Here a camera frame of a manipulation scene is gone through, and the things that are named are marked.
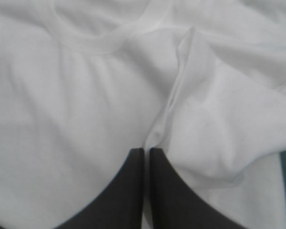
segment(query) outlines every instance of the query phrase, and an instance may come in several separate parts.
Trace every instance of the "crew neck collar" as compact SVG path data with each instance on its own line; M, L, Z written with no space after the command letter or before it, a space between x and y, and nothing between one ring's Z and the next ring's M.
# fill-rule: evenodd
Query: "crew neck collar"
M45 25L62 44L80 52L106 54L119 49L130 35L156 25L165 14L170 1L150 0L138 19L122 24L100 37L78 33L68 27L55 12L53 0L33 2Z

